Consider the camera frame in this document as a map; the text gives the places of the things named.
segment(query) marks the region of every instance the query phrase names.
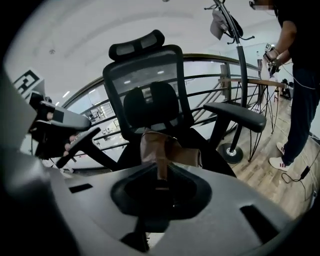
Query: person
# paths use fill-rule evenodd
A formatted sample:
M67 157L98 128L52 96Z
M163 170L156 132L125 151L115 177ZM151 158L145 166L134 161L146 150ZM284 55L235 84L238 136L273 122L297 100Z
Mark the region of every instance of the person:
M264 59L274 61L278 67L290 59L293 62L294 92L288 141L285 145L276 144L282 157L269 159L274 168L282 171L288 171L302 152L320 100L319 20L317 8L308 3L298 4L290 0L250 2L255 10L274 10L281 26L274 50L267 52Z

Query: black t-shirt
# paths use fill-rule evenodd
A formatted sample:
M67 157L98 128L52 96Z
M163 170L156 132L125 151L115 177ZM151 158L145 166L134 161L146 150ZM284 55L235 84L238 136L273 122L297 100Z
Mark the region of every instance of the black t-shirt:
M311 1L297 4L292 0L274 0L275 14L283 26L291 21L296 26L296 36L289 48L295 68L320 71L319 16Z

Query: chair headrest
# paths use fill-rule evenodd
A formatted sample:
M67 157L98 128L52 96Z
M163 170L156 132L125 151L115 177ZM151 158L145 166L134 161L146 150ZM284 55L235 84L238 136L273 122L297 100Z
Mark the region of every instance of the chair headrest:
M161 47L165 43L165 36L157 29L138 39L116 43L109 49L109 57L114 61L139 56L141 53L148 52Z

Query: brown leather object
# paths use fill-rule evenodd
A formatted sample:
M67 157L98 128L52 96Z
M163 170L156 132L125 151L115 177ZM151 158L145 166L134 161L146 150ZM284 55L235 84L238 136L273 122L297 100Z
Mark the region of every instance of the brown leather object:
M176 138L146 128L140 142L142 163L157 163L158 179L166 180L168 162L202 167L201 152L196 148L183 148Z

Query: ceiling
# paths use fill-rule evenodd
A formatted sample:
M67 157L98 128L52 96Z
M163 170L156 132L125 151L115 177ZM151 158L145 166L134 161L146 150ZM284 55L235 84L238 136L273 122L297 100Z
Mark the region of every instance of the ceiling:
M244 28L274 20L253 11L248 0L226 0L226 7ZM210 33L212 0L47 0L24 24L7 53L4 66L15 80L28 67L45 79L54 103L63 104L80 88L102 75L111 62L109 47L160 30L165 44L184 53L223 52L228 37Z

